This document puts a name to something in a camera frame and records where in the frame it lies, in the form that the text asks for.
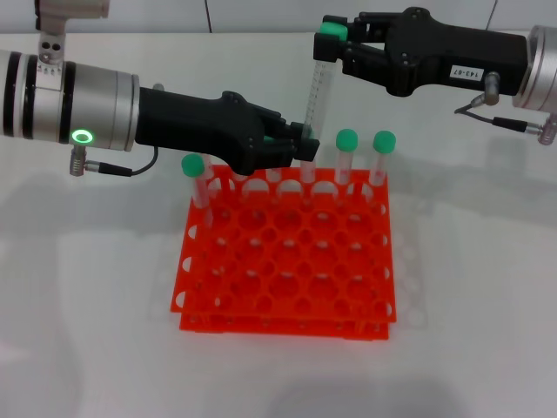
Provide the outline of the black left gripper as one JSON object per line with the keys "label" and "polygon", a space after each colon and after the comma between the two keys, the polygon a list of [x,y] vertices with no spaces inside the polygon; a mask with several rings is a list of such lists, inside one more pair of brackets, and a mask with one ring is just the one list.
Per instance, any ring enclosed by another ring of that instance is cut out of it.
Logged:
{"label": "black left gripper", "polygon": [[312,162],[319,141],[308,125],[286,123],[277,111],[225,91],[220,98],[195,98],[142,87],[135,142],[209,154],[240,175]]}

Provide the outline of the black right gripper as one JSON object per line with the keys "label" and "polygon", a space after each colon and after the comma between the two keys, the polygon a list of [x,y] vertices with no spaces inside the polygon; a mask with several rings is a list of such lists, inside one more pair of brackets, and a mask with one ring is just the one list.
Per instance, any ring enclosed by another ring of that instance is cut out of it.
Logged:
{"label": "black right gripper", "polygon": [[[321,33],[313,40],[316,61],[340,61],[345,75],[396,97],[429,84],[482,91],[491,72],[500,76],[500,94],[514,96],[527,72],[525,37],[442,24],[425,9],[360,12],[351,22],[325,15]],[[384,51],[357,44],[384,42]]]}

